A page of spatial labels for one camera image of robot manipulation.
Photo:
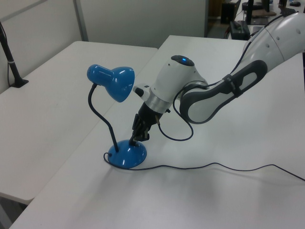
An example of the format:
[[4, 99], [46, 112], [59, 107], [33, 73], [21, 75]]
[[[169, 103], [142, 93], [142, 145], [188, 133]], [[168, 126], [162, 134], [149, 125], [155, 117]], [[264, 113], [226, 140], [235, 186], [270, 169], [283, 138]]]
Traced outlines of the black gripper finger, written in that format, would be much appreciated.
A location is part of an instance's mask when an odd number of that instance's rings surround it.
[[146, 124], [139, 124], [136, 128], [136, 140], [137, 141], [147, 141], [150, 139], [149, 135], [150, 127]]
[[142, 127], [141, 118], [138, 114], [136, 114], [132, 125], [132, 136], [129, 140], [129, 145], [136, 146], [136, 142], [138, 141], [139, 136], [141, 136], [141, 127]]

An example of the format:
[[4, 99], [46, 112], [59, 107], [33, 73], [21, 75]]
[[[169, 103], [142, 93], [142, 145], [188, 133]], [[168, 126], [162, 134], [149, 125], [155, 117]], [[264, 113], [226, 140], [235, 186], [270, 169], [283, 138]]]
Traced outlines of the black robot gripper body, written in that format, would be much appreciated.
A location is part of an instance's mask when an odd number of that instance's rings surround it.
[[163, 114], [155, 112], [143, 103], [138, 112], [141, 129], [150, 130], [152, 125], [157, 124], [156, 117], [160, 119], [162, 115]]

